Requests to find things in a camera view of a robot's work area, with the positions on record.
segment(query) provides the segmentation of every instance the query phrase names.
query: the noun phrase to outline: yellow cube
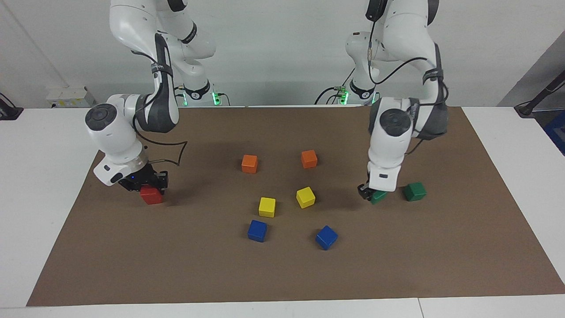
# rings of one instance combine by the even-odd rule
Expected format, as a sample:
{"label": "yellow cube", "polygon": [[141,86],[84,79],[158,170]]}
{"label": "yellow cube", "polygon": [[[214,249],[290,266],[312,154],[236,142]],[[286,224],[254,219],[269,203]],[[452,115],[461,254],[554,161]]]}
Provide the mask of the yellow cube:
{"label": "yellow cube", "polygon": [[298,204],[300,204],[300,207],[303,209],[314,205],[316,196],[314,195],[310,187],[306,187],[304,189],[296,191],[296,200],[298,201]]}
{"label": "yellow cube", "polygon": [[275,217],[275,204],[277,200],[270,197],[262,197],[259,202],[259,216]]}

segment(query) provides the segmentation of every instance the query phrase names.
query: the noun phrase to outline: brown table surface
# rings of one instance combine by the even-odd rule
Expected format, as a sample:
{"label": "brown table surface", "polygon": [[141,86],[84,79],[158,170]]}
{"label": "brown table surface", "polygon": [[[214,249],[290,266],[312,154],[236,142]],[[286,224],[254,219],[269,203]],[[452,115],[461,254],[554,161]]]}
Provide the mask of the brown table surface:
{"label": "brown table surface", "polygon": [[[28,306],[563,294],[565,286],[461,109],[407,156],[399,189],[371,205],[368,108],[183,109],[160,141],[189,140],[165,202],[146,205],[90,172]],[[148,145],[152,160],[178,148]],[[319,165],[302,169],[301,151]],[[239,167],[259,157],[257,174]],[[94,161],[101,159],[99,154]],[[428,195],[407,202],[401,189]],[[316,204],[300,209],[296,190]],[[275,218],[259,199],[277,199]],[[251,220],[267,239],[247,239]],[[331,226],[328,251],[314,241]]]}

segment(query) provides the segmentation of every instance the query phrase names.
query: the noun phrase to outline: robotic arm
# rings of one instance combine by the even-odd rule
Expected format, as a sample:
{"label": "robotic arm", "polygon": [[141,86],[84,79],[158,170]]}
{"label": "robotic arm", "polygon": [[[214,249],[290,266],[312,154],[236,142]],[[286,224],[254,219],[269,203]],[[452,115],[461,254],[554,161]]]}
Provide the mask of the robotic arm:
{"label": "robotic arm", "polygon": [[[167,32],[157,29],[158,22]],[[110,29],[133,54],[151,60],[155,91],[112,95],[88,111],[88,133],[106,154],[94,173],[107,186],[139,191],[148,184],[164,192],[167,172],[153,170],[136,130],[166,133],[178,123],[172,66],[181,71],[190,98],[212,101],[212,85],[196,59],[214,55],[215,43],[197,30],[185,0],[112,0]]]}
{"label": "robotic arm", "polygon": [[[430,6],[428,1],[433,0],[377,1],[380,2],[378,10],[367,13],[368,17],[375,18],[368,55],[364,58],[360,55],[366,52],[360,46],[364,42],[367,48],[368,32],[354,33],[347,42],[348,53],[356,67],[350,82],[353,92],[374,88],[368,59],[410,63],[421,73],[425,91],[421,100],[383,97],[371,105],[368,181],[358,187],[359,194],[367,200],[377,190],[396,190],[398,173],[412,137],[432,140],[447,132],[447,88],[443,82],[440,51],[427,31],[431,22],[429,8],[437,9],[437,5]],[[371,70],[371,73],[378,74],[378,71]]]}

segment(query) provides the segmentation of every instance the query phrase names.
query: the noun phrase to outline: green cube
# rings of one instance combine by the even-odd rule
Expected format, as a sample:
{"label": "green cube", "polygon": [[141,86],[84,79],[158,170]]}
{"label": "green cube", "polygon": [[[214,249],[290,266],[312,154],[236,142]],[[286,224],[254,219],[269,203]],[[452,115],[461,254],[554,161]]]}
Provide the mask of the green cube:
{"label": "green cube", "polygon": [[418,201],[425,197],[426,191],[421,182],[410,183],[404,188],[404,196],[408,201]]}
{"label": "green cube", "polygon": [[377,190],[373,196],[371,196],[371,203],[372,204],[377,204],[379,201],[381,201],[382,199],[384,199],[386,197],[386,194],[388,192],[386,191],[379,191]]}

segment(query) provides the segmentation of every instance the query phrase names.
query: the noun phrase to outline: blue cube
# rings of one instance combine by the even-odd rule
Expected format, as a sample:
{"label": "blue cube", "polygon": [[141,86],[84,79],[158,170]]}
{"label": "blue cube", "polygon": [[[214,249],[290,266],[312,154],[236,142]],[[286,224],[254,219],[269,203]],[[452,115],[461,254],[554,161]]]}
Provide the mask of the blue cube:
{"label": "blue cube", "polygon": [[337,233],[327,225],[316,235],[316,242],[326,251],[335,243],[336,239]]}
{"label": "blue cube", "polygon": [[247,237],[257,242],[265,242],[267,234],[267,224],[257,220],[252,220],[247,231]]}

